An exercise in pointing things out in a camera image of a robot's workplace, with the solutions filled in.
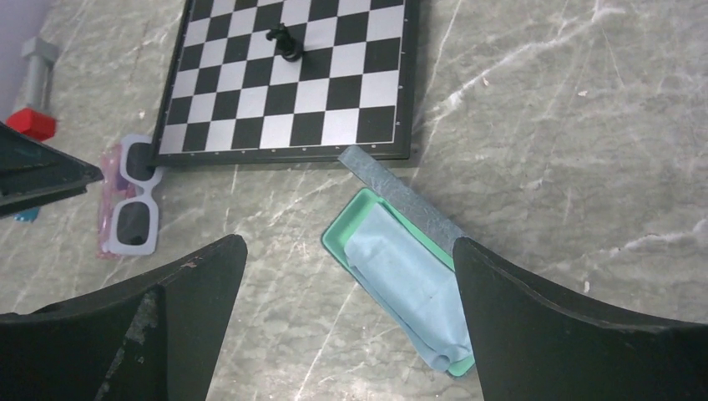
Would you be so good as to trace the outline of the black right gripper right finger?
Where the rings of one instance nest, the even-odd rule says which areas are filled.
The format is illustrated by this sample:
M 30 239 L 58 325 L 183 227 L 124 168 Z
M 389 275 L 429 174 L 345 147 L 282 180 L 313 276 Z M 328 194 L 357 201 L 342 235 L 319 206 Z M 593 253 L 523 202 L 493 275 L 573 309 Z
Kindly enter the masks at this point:
M 487 400 L 704 400 L 707 326 L 630 311 L 454 242 Z

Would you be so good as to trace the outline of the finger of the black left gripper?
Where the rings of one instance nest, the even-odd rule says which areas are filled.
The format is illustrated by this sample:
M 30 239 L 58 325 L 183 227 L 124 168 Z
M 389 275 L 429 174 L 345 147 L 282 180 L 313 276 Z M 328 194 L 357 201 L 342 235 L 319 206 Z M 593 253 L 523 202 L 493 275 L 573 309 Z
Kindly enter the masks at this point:
M 1 216 L 87 192 L 101 169 L 1 124 Z

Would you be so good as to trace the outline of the grey glasses case green lining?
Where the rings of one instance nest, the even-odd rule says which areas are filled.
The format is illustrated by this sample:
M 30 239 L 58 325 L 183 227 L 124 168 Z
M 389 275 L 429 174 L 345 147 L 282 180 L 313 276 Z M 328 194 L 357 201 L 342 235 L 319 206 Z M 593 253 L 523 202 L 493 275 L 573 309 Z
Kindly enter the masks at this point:
M 475 364 L 454 272 L 462 231 L 387 167 L 352 145 L 339 161 L 363 184 L 321 244 L 406 333 L 433 370 Z

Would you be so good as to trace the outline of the large blue cleaning cloth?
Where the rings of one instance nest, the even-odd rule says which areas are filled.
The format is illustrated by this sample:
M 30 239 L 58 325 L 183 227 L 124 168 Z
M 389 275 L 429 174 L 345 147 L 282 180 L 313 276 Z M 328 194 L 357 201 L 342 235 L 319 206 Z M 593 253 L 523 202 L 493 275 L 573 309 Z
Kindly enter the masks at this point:
M 475 362 L 453 271 L 382 204 L 344 246 L 352 275 L 400 326 L 436 371 L 461 373 Z

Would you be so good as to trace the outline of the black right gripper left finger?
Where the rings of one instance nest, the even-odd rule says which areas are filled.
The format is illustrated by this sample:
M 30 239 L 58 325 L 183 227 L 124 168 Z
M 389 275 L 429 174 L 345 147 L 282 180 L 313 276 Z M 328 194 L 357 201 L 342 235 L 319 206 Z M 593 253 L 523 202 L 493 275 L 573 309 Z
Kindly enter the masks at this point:
M 95 292 L 4 313 L 2 399 L 205 399 L 247 253 L 228 235 Z

